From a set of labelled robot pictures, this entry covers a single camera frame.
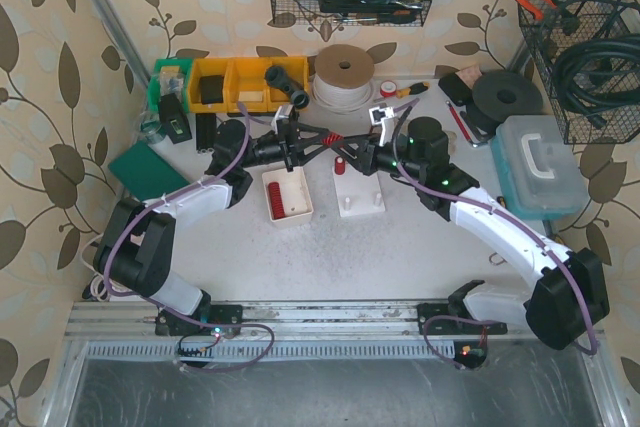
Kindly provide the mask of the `short red spring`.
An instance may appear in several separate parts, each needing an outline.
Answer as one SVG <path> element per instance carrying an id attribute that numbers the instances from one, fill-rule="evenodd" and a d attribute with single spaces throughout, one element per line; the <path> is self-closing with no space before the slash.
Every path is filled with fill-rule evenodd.
<path id="1" fill-rule="evenodd" d="M 346 172 L 346 161 L 344 158 L 338 156 L 334 160 L 334 174 L 336 176 L 342 176 Z"/>

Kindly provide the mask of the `medium red spring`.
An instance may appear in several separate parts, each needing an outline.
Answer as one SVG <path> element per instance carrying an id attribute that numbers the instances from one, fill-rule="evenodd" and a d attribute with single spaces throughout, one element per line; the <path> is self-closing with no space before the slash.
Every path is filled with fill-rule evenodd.
<path id="1" fill-rule="evenodd" d="M 343 137 L 341 135 L 331 132 L 322 140 L 322 144 L 326 147 L 331 147 L 334 143 L 342 140 Z"/>

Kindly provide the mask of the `cream plastic tray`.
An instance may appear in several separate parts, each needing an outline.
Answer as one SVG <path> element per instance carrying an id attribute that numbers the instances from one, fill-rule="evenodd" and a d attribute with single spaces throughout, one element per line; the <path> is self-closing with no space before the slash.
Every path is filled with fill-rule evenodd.
<path id="1" fill-rule="evenodd" d="M 286 229 L 306 225 L 311 221 L 314 208 L 311 201 L 309 188 L 302 167 L 294 167 L 292 172 L 285 168 L 267 171 L 262 174 L 265 197 L 271 224 L 277 229 Z M 280 185 L 282 200 L 285 208 L 285 217 L 273 220 L 267 185 L 270 182 L 278 182 Z"/>

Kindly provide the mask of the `long red spring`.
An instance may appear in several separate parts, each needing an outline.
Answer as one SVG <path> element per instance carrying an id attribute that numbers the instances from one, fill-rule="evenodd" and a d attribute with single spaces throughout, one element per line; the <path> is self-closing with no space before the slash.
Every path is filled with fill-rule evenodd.
<path id="1" fill-rule="evenodd" d="M 267 185 L 267 193 L 273 220 L 280 220 L 285 217 L 285 208 L 282 200 L 280 185 L 278 182 L 270 182 Z"/>

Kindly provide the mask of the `beige work glove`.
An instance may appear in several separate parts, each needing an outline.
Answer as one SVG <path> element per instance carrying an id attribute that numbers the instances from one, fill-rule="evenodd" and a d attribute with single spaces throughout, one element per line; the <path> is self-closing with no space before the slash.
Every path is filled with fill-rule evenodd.
<path id="1" fill-rule="evenodd" d="M 453 156 L 456 152 L 457 135 L 454 132 L 448 131 L 448 130 L 445 130 L 444 133 L 447 136 L 447 140 L 448 140 L 448 147 L 447 147 L 448 154 L 450 156 Z"/>

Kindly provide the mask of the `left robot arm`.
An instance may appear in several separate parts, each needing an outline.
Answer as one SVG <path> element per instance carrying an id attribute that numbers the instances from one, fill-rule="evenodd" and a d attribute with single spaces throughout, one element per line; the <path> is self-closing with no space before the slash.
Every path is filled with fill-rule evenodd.
<path id="1" fill-rule="evenodd" d="M 238 203 L 252 183 L 248 168 L 281 162 L 293 171 L 331 144 L 329 129 L 300 122 L 290 105 L 257 139 L 250 135 L 254 121 L 245 115 L 217 126 L 211 164 L 198 181 L 149 202 L 126 198 L 116 205 L 93 259 L 109 295 L 137 296 L 178 316 L 199 316 L 206 292 L 171 268 L 177 228 Z"/>

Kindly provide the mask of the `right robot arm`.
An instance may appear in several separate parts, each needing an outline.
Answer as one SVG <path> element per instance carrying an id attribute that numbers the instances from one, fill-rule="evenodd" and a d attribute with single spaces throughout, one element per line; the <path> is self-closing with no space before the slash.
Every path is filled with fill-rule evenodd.
<path id="1" fill-rule="evenodd" d="M 610 312 L 601 259 L 538 233 L 493 199 L 479 182 L 451 163 L 449 139 L 432 117 L 384 119 L 379 135 L 355 135 L 329 147 L 364 175 L 401 177 L 421 204 L 491 247 L 525 281 L 524 291 L 482 281 L 462 295 L 454 321 L 522 325 L 546 346 L 562 350 L 586 336 L 584 353 L 598 349 L 595 325 Z"/>

